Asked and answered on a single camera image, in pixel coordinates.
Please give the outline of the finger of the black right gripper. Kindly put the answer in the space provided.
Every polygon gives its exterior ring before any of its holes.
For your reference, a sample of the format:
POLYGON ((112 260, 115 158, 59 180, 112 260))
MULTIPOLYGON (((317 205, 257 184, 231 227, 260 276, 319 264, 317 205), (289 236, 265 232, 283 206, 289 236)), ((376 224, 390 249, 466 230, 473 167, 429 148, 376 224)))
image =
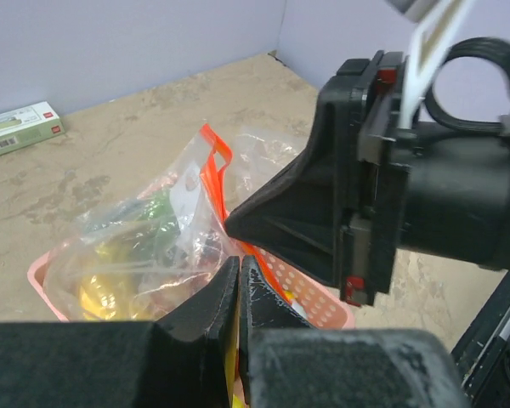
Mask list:
POLYGON ((337 256, 339 229, 349 209, 331 201, 248 201, 225 221, 230 236, 264 249, 319 283, 344 288, 337 256))
POLYGON ((359 81, 357 76, 334 76, 324 85, 303 150, 241 204, 267 200, 321 200, 335 204, 336 161, 338 157, 348 157, 347 150, 338 144, 357 129, 360 121, 351 117, 364 104, 362 92, 354 90, 359 81))

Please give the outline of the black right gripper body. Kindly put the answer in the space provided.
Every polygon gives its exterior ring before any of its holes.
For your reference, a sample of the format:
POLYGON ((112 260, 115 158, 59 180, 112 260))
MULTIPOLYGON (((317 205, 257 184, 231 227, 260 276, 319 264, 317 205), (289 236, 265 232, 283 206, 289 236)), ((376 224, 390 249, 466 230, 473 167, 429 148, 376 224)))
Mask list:
MULTIPOLYGON (((448 60, 473 58, 501 69, 510 92, 510 42, 475 37, 448 60)), ((340 298, 371 305, 390 287, 400 248, 510 269, 510 113, 497 122, 455 118, 427 92, 430 122, 399 126, 394 94, 372 109, 356 144, 358 193, 346 201, 334 258, 340 298)))

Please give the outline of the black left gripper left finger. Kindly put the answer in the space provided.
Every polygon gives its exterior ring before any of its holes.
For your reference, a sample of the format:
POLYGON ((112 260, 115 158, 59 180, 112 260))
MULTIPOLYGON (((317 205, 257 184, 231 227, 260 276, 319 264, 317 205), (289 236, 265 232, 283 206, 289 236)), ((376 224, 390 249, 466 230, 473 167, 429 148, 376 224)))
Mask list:
POLYGON ((0 407, 229 407, 240 260, 165 317, 0 323, 0 407))

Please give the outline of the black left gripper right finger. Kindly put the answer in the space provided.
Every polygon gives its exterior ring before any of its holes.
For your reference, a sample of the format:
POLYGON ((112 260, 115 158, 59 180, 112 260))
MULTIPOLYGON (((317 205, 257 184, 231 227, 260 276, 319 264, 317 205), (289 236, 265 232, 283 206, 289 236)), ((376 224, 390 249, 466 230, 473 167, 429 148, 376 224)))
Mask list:
POLYGON ((441 341, 417 329, 321 330, 241 261, 239 373, 251 407, 468 407, 441 341))

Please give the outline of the clear blue-zipper bag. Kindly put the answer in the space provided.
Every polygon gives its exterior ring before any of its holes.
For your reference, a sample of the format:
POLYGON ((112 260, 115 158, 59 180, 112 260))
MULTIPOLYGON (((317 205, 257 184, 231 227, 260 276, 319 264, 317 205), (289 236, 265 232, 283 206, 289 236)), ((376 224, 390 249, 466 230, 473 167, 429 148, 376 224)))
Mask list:
POLYGON ((226 201, 234 209, 270 181, 305 147, 307 135, 244 127, 232 140, 233 160, 226 175, 226 201))

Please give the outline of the clear orange-zipper bag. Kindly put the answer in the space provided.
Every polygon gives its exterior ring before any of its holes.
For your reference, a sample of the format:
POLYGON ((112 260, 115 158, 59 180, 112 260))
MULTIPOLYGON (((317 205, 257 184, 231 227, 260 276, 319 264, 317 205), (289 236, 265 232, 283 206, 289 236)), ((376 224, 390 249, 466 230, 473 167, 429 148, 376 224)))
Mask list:
POLYGON ((81 216, 65 243, 50 253, 42 289, 67 320, 86 320, 78 291, 84 275, 118 273, 133 283, 128 320, 155 320, 170 313, 208 284, 231 257, 253 254, 227 236, 224 174, 230 147, 202 127, 165 172, 135 195, 81 216), (170 191, 179 234, 156 236, 138 221, 150 197, 170 191))

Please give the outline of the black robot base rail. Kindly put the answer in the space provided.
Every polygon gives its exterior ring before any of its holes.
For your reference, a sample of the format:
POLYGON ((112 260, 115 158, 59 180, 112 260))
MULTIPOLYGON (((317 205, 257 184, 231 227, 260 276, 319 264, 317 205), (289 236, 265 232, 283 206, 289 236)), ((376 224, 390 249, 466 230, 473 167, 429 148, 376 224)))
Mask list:
POLYGON ((485 302, 451 355, 472 407, 510 407, 510 272, 485 302))

